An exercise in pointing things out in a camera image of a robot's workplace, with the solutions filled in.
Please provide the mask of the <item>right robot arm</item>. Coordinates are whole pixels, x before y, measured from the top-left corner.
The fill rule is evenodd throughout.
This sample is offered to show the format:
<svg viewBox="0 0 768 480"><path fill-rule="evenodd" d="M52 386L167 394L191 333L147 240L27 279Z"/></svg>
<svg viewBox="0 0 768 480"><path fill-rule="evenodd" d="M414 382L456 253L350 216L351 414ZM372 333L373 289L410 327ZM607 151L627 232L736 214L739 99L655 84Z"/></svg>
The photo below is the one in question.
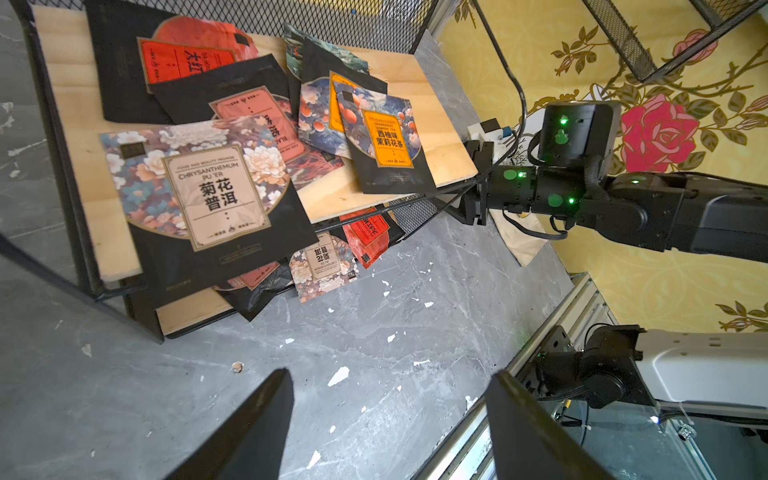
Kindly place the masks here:
<svg viewBox="0 0 768 480"><path fill-rule="evenodd" d="M484 224L493 209L510 223L543 214L552 241L580 226L651 251L766 261L765 186L698 172L611 176L615 139L631 132L615 101L558 102L530 139L525 166L504 164L489 141L469 140L479 174L451 214L466 225ZM766 370L766 340L733 326L693 335L603 325L581 349L557 342L537 354L523 385L543 401L644 405L660 421L690 416L762 431L767 390L757 379Z"/></svg>

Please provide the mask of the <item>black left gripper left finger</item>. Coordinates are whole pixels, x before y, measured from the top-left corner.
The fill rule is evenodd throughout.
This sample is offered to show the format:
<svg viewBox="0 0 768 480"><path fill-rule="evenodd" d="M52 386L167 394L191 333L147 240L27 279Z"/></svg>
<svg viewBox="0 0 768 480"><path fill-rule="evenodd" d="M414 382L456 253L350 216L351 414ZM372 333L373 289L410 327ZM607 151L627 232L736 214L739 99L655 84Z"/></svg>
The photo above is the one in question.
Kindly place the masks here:
<svg viewBox="0 0 768 480"><path fill-rule="evenodd" d="M294 406L290 372L273 371L169 479L277 479Z"/></svg>

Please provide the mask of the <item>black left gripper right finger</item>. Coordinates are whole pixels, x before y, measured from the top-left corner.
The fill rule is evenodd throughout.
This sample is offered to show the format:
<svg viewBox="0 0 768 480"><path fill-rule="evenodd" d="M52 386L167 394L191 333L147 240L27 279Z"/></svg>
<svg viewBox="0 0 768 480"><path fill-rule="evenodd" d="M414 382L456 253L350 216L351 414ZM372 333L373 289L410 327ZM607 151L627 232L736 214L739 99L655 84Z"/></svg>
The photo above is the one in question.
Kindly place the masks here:
<svg viewBox="0 0 768 480"><path fill-rule="evenodd" d="M598 480L611 477L508 371L493 375L484 398L497 478Z"/></svg>

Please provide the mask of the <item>chrysanthemum pu'er tea bag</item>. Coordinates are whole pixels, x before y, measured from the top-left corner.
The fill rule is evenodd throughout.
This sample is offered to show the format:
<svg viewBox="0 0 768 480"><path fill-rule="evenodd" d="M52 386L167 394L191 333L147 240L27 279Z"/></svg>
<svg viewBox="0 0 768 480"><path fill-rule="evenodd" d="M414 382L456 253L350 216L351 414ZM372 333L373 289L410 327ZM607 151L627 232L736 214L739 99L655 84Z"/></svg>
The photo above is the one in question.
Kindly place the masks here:
<svg viewBox="0 0 768 480"><path fill-rule="evenodd" d="M155 308L318 239L264 116L105 133L100 142Z"/></svg>

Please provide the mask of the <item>orange label tea bag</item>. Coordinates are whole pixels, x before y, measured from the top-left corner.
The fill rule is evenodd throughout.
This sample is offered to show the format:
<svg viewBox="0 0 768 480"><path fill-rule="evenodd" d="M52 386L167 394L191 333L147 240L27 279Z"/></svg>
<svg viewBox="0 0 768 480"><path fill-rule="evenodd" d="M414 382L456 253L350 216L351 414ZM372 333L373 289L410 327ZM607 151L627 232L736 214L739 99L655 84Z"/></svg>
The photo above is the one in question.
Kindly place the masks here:
<svg viewBox="0 0 768 480"><path fill-rule="evenodd" d="M360 189L365 194L428 194L437 190L403 98L336 81L337 103Z"/></svg>

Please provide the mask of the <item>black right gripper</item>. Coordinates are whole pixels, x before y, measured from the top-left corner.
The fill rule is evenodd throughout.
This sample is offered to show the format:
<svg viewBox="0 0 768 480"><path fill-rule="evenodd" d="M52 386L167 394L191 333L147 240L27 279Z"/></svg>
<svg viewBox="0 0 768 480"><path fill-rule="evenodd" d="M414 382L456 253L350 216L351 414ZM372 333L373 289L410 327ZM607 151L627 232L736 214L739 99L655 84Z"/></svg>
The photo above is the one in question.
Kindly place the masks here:
<svg viewBox="0 0 768 480"><path fill-rule="evenodd" d="M607 163L620 117L617 101L548 105L542 128L527 143L528 164L493 166L447 212L466 225L483 224L490 209L543 214L575 225L580 213L611 201Z"/></svg>

